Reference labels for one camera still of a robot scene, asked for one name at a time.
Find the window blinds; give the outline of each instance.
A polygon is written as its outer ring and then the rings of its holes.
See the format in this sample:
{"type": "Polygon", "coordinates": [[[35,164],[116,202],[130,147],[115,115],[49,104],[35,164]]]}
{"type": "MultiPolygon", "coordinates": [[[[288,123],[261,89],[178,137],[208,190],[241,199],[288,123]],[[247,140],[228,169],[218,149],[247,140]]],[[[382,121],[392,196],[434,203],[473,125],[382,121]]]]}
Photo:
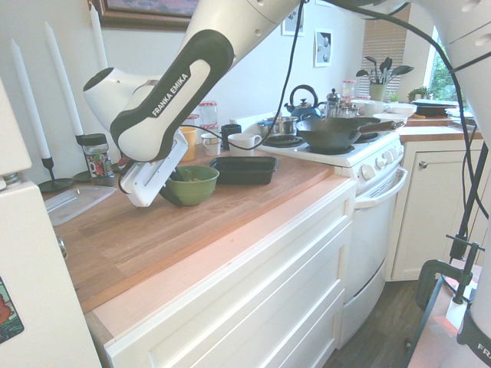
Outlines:
{"type": "MultiPolygon", "coordinates": [[[[409,20],[410,5],[395,15],[402,21],[409,20]]],[[[389,21],[365,21],[365,35],[363,42],[363,58],[361,60],[361,69],[370,73],[374,64],[365,59],[365,56],[372,56],[377,60],[377,67],[385,58],[392,58],[392,69],[402,65],[404,56],[404,46],[406,44],[407,29],[389,21]]],[[[368,77],[358,78],[358,94],[368,95],[370,82],[368,77]]],[[[400,77],[395,77],[388,85],[388,92],[397,92],[399,90],[400,77]]]]}

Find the clear plastic lid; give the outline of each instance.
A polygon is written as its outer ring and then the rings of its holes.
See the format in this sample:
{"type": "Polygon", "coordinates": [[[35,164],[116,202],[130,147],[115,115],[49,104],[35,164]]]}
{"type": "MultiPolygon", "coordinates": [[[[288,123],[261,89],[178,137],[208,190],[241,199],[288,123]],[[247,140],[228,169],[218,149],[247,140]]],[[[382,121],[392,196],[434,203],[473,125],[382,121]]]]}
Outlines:
{"type": "Polygon", "coordinates": [[[53,226],[64,224],[116,192],[106,186],[79,186],[44,202],[53,226]]]}

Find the candle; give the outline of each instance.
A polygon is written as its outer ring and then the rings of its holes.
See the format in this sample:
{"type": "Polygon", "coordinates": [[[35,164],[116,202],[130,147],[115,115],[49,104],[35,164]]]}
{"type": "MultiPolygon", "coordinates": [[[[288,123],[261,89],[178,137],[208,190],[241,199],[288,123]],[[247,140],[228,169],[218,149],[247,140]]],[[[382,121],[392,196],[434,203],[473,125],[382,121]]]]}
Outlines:
{"type": "Polygon", "coordinates": [[[49,159],[51,154],[49,153],[48,143],[44,136],[43,126],[41,125],[41,119],[39,118],[38,108],[36,107],[34,94],[32,93],[31,84],[29,83],[28,72],[25,69],[21,49],[13,39],[10,46],[14,57],[15,70],[17,71],[19,82],[21,83],[22,94],[24,94],[25,103],[28,105],[28,113],[31,118],[32,127],[34,128],[36,140],[38,141],[41,158],[49,159]]]}
{"type": "Polygon", "coordinates": [[[99,13],[94,4],[91,4],[91,21],[92,29],[94,30],[95,44],[97,48],[97,54],[99,56],[99,65],[101,69],[107,68],[106,51],[104,50],[104,41],[102,39],[101,23],[99,22],[99,13]]]}
{"type": "Polygon", "coordinates": [[[47,22],[44,23],[44,32],[48,40],[49,51],[53,57],[54,68],[60,80],[61,89],[63,90],[64,99],[67,102],[68,113],[70,114],[71,124],[74,126],[75,135],[83,136],[84,130],[80,118],[78,117],[77,105],[75,104],[74,94],[70,88],[67,71],[64,69],[63,60],[61,59],[60,49],[54,36],[53,28],[47,22]]]}

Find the oven handle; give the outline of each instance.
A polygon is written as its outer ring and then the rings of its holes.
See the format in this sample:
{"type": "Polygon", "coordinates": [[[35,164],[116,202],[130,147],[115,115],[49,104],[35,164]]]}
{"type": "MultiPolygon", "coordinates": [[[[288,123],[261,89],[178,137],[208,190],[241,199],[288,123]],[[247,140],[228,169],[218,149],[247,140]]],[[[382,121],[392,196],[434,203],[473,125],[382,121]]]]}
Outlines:
{"type": "Polygon", "coordinates": [[[370,207],[375,207],[376,205],[381,204],[383,201],[389,199],[390,197],[395,196],[406,182],[407,170],[403,167],[397,168],[396,178],[397,177],[399,177],[397,184],[387,190],[384,194],[379,195],[375,198],[356,198],[354,200],[354,209],[369,209],[370,207]]]}

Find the black rectangular dish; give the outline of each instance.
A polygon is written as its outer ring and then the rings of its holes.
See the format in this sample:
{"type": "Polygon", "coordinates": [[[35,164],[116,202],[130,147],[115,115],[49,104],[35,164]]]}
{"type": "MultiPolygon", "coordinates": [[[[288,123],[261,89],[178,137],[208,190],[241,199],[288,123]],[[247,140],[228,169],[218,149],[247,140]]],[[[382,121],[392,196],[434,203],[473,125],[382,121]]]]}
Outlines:
{"type": "Polygon", "coordinates": [[[217,157],[208,166],[220,172],[217,184],[269,184],[279,161],[275,157],[217,157]]]}

